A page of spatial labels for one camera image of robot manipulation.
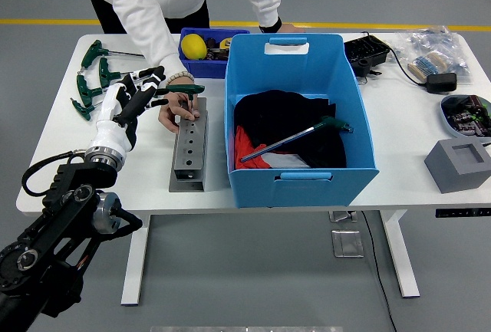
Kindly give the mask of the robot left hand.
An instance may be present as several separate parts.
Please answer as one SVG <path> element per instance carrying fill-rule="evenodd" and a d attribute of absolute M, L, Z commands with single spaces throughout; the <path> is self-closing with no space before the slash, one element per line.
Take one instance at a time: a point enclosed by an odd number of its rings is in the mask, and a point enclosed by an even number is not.
<path fill-rule="evenodd" d="M 156 97 L 164 81 L 164 67 L 159 66 L 147 70 L 147 78 L 139 87 L 130 75 L 110 85 L 97 118 L 97 135 L 89 147 L 107 147 L 121 156 L 130 152 L 136 144 L 139 115 L 165 101 Z"/>

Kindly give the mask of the person's right hand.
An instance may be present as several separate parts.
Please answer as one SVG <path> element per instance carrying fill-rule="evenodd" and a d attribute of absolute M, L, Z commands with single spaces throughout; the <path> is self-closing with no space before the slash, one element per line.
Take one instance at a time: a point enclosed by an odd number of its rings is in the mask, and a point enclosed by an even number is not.
<path fill-rule="evenodd" d="M 185 93 L 169 92 L 166 99 L 168 103 L 160 107 L 158 121 L 170 132 L 179 132 L 180 127 L 176 122 L 176 117 L 190 121 L 200 117 L 197 97 L 190 100 Z"/>

